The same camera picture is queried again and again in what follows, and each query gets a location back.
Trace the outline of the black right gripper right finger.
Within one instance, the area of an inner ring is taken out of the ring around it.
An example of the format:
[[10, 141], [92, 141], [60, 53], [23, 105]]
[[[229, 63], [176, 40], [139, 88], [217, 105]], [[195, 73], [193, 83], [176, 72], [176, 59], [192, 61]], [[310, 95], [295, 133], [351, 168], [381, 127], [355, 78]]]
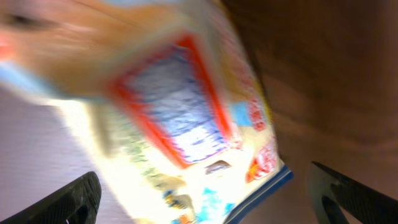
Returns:
[[365, 224], [397, 223], [397, 200], [319, 162], [310, 166], [308, 194], [319, 223], [348, 224], [342, 210]]

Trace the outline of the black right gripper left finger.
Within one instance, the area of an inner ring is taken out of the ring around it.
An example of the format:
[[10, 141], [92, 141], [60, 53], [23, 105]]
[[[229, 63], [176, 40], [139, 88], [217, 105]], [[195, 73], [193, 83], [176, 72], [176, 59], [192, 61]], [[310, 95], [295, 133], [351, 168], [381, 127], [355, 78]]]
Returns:
[[1, 224], [95, 224], [101, 184], [90, 171]]

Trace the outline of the yellow wet wipes pack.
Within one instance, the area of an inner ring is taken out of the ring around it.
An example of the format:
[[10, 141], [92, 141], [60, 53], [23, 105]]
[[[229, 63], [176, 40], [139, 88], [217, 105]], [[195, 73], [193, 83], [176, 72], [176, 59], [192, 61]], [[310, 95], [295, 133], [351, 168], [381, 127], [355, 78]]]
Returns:
[[2, 1], [1, 84], [59, 110], [135, 223], [238, 223], [293, 176], [221, 1]]

